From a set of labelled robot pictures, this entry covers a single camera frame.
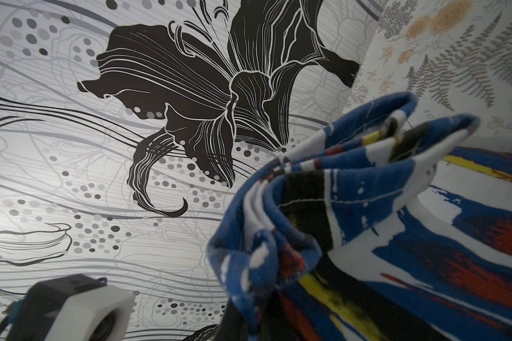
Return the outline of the blue patterned long pants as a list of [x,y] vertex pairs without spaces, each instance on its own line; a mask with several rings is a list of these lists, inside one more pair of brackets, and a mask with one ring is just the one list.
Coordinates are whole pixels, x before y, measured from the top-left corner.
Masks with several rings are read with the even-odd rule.
[[512,153],[478,117],[362,105],[237,191],[207,255],[216,340],[512,340]]

